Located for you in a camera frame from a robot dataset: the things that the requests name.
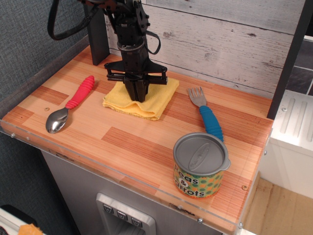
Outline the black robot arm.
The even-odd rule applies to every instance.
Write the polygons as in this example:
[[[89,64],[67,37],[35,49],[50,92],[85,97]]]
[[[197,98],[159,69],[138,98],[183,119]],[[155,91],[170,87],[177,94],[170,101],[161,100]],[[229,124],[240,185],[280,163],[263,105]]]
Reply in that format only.
[[[122,60],[105,64],[107,78],[124,83],[133,101],[144,102],[149,85],[167,84],[167,68],[152,62],[147,45],[147,35],[158,36],[148,31],[149,15],[144,12],[139,0],[84,0],[82,2],[101,8],[108,16]]]

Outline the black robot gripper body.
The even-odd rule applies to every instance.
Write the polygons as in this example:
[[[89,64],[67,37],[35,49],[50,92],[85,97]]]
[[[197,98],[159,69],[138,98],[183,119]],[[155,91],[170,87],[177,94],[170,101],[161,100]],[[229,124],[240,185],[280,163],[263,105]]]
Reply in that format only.
[[[144,43],[135,45],[117,44],[122,60],[105,64],[107,78],[112,81],[143,80],[147,84],[167,84],[167,68],[152,62]]]

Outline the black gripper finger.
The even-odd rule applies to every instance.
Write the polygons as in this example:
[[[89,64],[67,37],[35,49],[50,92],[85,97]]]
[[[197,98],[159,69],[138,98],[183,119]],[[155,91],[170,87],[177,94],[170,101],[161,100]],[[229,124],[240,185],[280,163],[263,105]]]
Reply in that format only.
[[[125,88],[128,92],[128,95],[132,101],[138,101],[136,81],[130,78],[125,77],[123,80]]]
[[[146,94],[149,89],[149,81],[145,79],[140,79],[135,82],[136,86],[136,101],[144,102]]]

